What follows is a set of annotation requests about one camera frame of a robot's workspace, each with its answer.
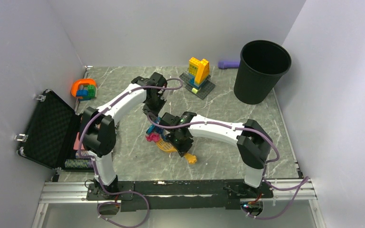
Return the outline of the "yellow slotted scoop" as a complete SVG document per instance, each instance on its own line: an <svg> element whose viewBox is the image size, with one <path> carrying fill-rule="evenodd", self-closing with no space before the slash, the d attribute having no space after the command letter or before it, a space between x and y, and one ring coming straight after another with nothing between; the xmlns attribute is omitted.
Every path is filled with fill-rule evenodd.
<svg viewBox="0 0 365 228"><path fill-rule="evenodd" d="M171 143L165 142L163 139L159 139L155 142L156 146L163 152L172 153L178 152ZM190 153L185 153L183 157L187 160L189 164L195 164L197 162L197 157Z"/></svg>

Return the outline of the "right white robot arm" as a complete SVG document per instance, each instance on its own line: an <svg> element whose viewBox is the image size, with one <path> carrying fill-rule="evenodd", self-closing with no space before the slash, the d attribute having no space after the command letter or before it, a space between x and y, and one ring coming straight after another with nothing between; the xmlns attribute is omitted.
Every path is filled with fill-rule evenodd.
<svg viewBox="0 0 365 228"><path fill-rule="evenodd" d="M257 121L248 119L245 123L229 123L193 112L184 112L182 116L165 113L159 120L159 126L168 131L166 141L170 142L182 157L191 149L194 137L236 146L246 166L244 193L253 198L261 192L262 176L272 139Z"/></svg>

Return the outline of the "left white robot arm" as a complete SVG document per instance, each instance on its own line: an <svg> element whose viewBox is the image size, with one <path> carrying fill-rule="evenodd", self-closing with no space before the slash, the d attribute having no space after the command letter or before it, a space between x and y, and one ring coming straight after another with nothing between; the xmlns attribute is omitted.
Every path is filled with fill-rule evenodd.
<svg viewBox="0 0 365 228"><path fill-rule="evenodd" d="M116 124L134 107L144 104L143 112L158 114L166 99L166 78L155 72L149 78L138 76L126 89L106 104L84 110L77 154L92 161L99 194L112 199L118 192L117 174L111 152L116 143Z"/></svg>

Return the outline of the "blue hand brush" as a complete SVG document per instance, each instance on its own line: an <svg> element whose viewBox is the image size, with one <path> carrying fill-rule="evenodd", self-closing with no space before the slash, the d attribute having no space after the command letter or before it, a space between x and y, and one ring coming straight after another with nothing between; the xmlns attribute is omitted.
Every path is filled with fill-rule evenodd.
<svg viewBox="0 0 365 228"><path fill-rule="evenodd" d="M157 133L157 134L162 134L163 133L163 129L158 127L158 126L155 126L155 125L151 125L147 131L146 131L146 134L147 135L150 135L151 133Z"/></svg>

